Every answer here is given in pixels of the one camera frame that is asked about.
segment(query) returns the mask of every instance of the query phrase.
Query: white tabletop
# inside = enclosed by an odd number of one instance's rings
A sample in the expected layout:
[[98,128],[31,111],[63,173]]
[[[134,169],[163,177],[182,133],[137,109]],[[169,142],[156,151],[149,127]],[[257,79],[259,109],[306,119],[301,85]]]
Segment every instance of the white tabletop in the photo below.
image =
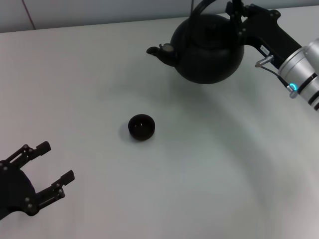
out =
[[[281,9],[301,45],[319,6]],[[198,85],[146,54],[184,18],[0,34],[0,152],[48,140],[23,167],[36,191],[72,169],[66,197],[10,214],[1,239],[318,239],[319,115],[245,48]],[[133,141],[148,114],[154,136]]]

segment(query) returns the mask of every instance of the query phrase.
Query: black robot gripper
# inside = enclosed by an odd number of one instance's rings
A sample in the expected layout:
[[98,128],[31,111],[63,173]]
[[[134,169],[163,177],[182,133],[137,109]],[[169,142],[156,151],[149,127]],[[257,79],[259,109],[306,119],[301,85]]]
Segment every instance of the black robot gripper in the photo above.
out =
[[38,145],[36,149],[26,144],[6,160],[0,161],[0,220],[16,211],[34,216],[41,209],[65,197],[62,186],[74,180],[72,170],[38,193],[21,170],[30,160],[50,150],[47,141]]

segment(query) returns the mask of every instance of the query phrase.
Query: blue indicator light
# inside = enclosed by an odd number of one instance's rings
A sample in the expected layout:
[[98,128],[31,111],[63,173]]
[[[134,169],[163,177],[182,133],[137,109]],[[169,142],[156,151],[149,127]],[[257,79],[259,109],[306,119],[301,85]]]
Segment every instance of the blue indicator light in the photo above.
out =
[[298,86],[295,83],[290,83],[289,85],[294,91],[298,90]]

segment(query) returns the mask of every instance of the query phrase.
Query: white wall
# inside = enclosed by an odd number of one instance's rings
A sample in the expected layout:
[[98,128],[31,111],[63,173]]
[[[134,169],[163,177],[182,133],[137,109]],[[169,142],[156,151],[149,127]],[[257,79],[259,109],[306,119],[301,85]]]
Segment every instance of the white wall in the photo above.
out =
[[21,0],[0,0],[0,32],[32,29]]
[[[224,12],[217,0],[209,12]],[[25,0],[37,29],[187,16],[190,0]],[[266,8],[319,5],[319,0],[245,0]],[[0,0],[0,32],[31,30],[22,0]]]

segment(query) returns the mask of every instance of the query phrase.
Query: kettle spout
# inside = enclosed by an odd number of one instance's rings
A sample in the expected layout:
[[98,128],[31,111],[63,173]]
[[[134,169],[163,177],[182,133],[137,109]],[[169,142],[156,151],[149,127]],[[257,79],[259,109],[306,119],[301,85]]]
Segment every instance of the kettle spout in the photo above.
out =
[[163,46],[160,44],[158,47],[150,47],[146,51],[148,54],[156,56],[160,61],[169,66],[177,66],[177,52],[174,50],[174,47],[171,44],[164,44]]

